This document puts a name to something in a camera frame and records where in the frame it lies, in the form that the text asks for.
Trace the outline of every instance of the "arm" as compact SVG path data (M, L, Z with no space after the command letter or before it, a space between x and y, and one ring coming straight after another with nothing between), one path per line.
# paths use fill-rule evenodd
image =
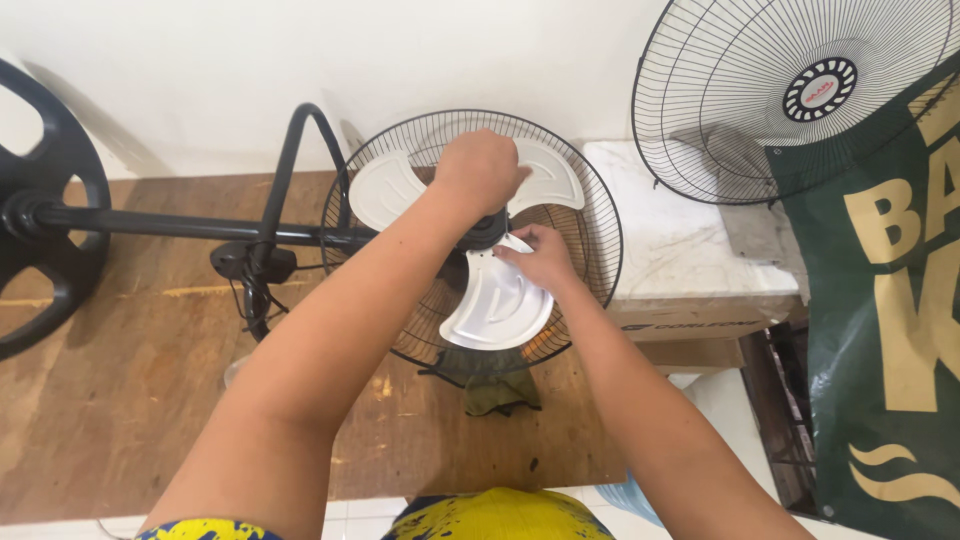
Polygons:
M564 312L607 432L677 539L811 536L774 502L713 426L647 360L570 265L564 241L533 225L514 232L534 248L494 248Z
M444 149L434 182L253 351L144 528L218 517L320 537L333 438L463 233L529 172L489 130Z

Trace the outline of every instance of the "green banner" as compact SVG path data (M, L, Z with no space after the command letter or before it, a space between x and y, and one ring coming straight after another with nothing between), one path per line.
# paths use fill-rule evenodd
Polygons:
M843 137L906 125L957 65ZM893 539L960 538L960 87L939 95L879 152L784 201L810 277L817 504ZM775 176L836 142L768 149Z

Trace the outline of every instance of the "wooden surface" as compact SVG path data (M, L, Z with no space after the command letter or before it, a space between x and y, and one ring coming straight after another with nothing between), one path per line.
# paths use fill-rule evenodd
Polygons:
M117 182L111 193L120 209L258 219L271 178ZM295 175L283 220L319 224L330 182L329 173ZM224 369L254 346L210 267L219 244L114 235L95 295L55 334L0 363L0 523L152 507L223 393ZM295 251L302 265L319 262L317 249ZM297 272L274 294L295 305L323 275ZM50 294L36 276L18 278L0 299L0 332ZM577 356L533 374L542 412L470 418L462 390L388 356L337 437L331 499L622 481Z

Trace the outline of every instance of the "white fan blade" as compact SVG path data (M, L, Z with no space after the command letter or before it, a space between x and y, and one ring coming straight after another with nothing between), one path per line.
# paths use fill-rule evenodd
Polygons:
M367 227L383 231L426 190L407 160L394 150L364 165L350 183L350 208Z
M584 207L584 189L570 164L552 148L529 138L515 138L519 164L533 169L507 203L510 217L536 205L564 205L572 209Z
M498 245L521 253L533 250L507 234ZM493 249L467 252L467 292L440 325L447 341L469 349L499 351L536 336L550 318L553 297L530 283L515 265L493 256Z

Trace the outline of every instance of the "right hand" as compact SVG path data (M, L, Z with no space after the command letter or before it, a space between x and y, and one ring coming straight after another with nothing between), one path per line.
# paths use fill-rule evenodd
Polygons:
M487 128L465 132L444 147L430 186L444 189L450 205L474 211L475 223L505 207L530 175L530 167L516 162L516 144L508 136Z
M493 254L519 267L520 272L534 285L557 296L566 287L580 282L560 232L531 224L511 234L526 242L534 249L534 253L493 246Z

